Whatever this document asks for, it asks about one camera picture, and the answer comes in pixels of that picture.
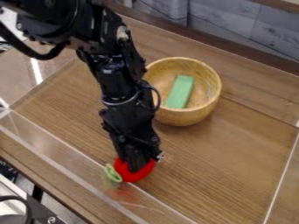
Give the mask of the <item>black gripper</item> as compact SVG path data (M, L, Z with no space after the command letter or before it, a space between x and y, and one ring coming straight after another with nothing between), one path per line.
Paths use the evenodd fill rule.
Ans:
M151 160L163 156L160 137L152 120L156 107L152 100L103 101L107 106L99 111L103 129L108 132L116 154L128 162L131 172L140 171Z

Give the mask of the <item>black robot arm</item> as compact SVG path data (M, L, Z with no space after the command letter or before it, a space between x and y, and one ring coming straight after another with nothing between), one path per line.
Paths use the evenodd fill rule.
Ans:
M16 29L31 40L51 45L36 52L0 22L0 38L24 55L51 60L67 48L76 51L100 85L106 108L99 111L120 160L139 172L162 159L152 120L160 102L144 80L146 59L136 50L122 17L99 0L0 0L16 13Z

